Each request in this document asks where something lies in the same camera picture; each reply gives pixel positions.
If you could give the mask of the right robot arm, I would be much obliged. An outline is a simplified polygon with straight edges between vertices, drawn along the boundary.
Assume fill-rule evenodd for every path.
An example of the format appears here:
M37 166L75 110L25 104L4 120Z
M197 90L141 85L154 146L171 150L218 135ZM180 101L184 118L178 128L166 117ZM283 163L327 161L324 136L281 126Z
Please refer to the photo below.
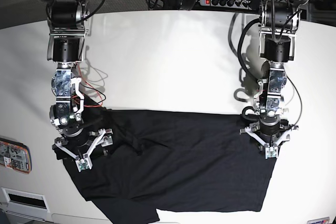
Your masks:
M50 107L51 124L58 130L60 137L54 147L75 160L79 172L92 169L91 154L103 144L103 140L112 133L102 129L94 133L94 140L85 152L67 149L69 138L78 138L89 126L82 113L86 107L85 95L80 91L82 77L77 65L84 60L84 45L88 30L85 22L95 12L90 12L86 0L41 0L46 4L49 41L47 60L57 64L51 80L51 90L56 97Z

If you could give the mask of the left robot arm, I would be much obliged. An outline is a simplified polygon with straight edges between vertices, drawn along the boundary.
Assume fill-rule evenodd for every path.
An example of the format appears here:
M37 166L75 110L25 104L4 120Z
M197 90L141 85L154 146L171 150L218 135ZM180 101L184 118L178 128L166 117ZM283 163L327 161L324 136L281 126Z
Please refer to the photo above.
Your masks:
M299 28L301 6L309 0L261 0L260 17L250 21L243 29L238 42L241 49L247 31L258 24L259 56L264 59L261 77L256 78L245 65L242 56L239 62L258 85L253 103L243 109L242 116L250 124L241 129L257 142L259 151L265 159L278 158L284 142L299 128L298 123L289 123L283 89L290 80L285 64L295 56L296 32Z

